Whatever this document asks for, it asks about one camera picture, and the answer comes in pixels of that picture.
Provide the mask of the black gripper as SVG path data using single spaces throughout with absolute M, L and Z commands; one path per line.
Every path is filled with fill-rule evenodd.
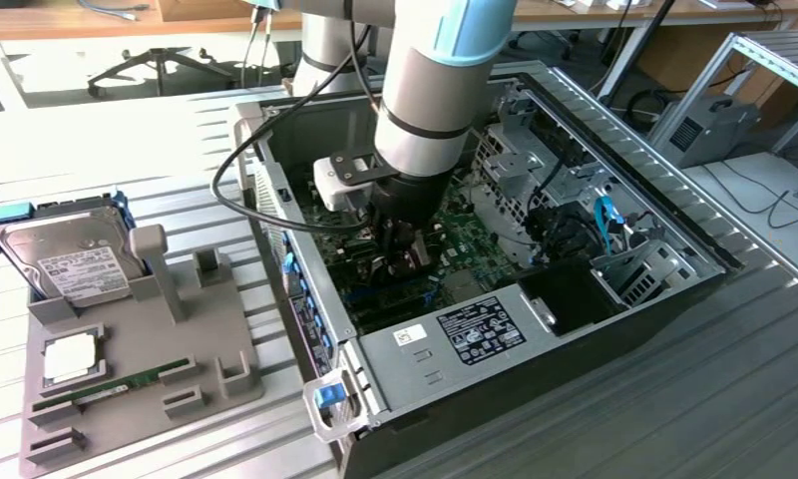
M 449 179 L 451 172 L 431 177 L 400 174 L 375 181 L 371 202 L 379 240 L 408 236 L 429 226 Z

